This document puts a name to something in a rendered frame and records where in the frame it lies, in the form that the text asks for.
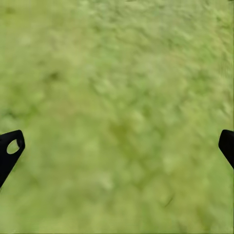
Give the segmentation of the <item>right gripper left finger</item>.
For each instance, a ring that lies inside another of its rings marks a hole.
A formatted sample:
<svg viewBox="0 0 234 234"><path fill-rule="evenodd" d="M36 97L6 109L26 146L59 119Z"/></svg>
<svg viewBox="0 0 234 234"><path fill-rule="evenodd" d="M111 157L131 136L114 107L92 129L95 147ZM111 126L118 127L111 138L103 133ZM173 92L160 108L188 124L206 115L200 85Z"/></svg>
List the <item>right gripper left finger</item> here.
<svg viewBox="0 0 234 234"><path fill-rule="evenodd" d="M0 188L16 164L25 141L21 130L0 135Z"/></svg>

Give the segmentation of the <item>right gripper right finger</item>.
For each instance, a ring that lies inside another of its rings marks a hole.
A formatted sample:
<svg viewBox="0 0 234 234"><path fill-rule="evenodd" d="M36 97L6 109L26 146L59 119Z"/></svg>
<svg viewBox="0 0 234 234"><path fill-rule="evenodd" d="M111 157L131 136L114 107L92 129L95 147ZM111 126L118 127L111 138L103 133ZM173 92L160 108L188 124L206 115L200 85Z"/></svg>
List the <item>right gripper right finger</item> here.
<svg viewBox="0 0 234 234"><path fill-rule="evenodd" d="M234 169L234 132L222 130L218 146Z"/></svg>

